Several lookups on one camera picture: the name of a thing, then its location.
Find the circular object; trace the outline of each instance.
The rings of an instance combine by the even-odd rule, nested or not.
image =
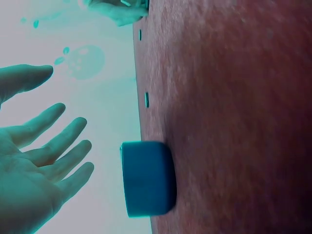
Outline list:
[[[25,17],[23,17],[23,18],[20,19],[20,22],[21,22],[21,23],[26,23],[26,22],[27,22],[27,19],[26,19]]]
[[[63,63],[65,61],[64,57],[58,57],[55,61],[54,61],[54,65],[59,65],[61,63]]]
[[[66,54],[68,54],[69,53],[69,47],[65,47],[64,49],[63,49],[63,54],[64,55],[66,55]]]
[[[39,20],[36,20],[36,21],[34,22],[34,28],[38,28],[38,26],[39,26]]]
[[[164,215],[176,204],[170,149],[157,141],[124,142],[120,148],[129,217]]]

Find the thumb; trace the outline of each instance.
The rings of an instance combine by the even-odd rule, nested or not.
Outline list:
[[[52,74],[52,66],[16,65],[0,68],[0,105],[15,94],[37,88]]]

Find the person's hand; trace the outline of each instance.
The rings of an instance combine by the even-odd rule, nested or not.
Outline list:
[[[51,66],[1,68],[0,104],[40,86],[52,73]],[[27,111],[27,105],[31,103],[25,103],[25,109],[17,110],[17,114]],[[20,151],[51,127],[64,110],[64,104],[58,103],[22,126],[0,128],[1,234],[34,233],[89,180],[94,169],[90,162],[64,179],[90,151],[89,141],[83,140],[58,159],[86,126],[87,121],[81,117],[42,148]]]
[[[89,10],[97,11],[112,19],[117,26],[135,23],[148,15],[145,4],[137,3],[126,6],[120,0],[82,0]]]

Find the fabric surface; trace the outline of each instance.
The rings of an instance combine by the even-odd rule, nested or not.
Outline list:
[[[312,1],[150,0],[134,41],[177,177],[153,234],[312,233]]]

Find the palm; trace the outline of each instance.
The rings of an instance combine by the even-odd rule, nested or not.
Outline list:
[[[8,93],[3,95],[0,89],[0,97],[10,98],[18,93],[18,90],[12,93],[8,89],[5,91]],[[51,127],[64,110],[65,106],[59,103],[22,126],[0,128],[0,233],[35,232],[91,176],[93,164],[85,163],[72,176],[64,179],[90,151],[89,141],[82,141],[58,159],[86,126],[83,118],[75,119],[42,148],[20,151]]]

